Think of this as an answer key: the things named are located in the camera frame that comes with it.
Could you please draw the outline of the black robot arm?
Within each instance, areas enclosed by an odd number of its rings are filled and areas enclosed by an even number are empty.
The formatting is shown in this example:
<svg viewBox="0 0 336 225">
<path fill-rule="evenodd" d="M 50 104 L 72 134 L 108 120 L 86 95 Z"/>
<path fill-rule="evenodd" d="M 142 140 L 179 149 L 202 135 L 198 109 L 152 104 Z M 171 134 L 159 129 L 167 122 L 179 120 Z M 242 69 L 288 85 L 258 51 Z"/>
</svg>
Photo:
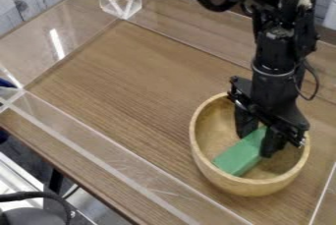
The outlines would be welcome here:
<svg viewBox="0 0 336 225">
<path fill-rule="evenodd" d="M 296 100 L 304 76 L 315 71 L 307 56 L 316 51 L 316 0 L 198 0 L 214 12 L 235 5 L 251 12 L 256 54 L 252 78 L 230 79 L 228 98 L 235 104 L 235 126 L 240 137 L 260 124 L 267 126 L 260 155 L 272 157 L 287 144 L 304 145 L 310 123 Z"/>
</svg>

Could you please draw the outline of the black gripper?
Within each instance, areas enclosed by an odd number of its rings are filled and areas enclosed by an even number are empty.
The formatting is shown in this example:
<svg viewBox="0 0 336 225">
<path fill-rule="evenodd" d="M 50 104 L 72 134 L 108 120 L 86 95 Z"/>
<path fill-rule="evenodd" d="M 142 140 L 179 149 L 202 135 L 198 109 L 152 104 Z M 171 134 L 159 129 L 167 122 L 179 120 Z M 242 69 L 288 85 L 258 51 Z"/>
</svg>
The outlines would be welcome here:
<svg viewBox="0 0 336 225">
<path fill-rule="evenodd" d="M 271 158 L 290 142 L 300 147 L 306 142 L 310 124 L 296 99 L 304 77 L 303 64 L 290 64 L 286 69 L 272 69 L 252 64 L 252 79 L 232 76 L 228 99 L 235 104 L 235 129 L 243 139 L 263 123 L 267 126 L 260 155 Z"/>
</svg>

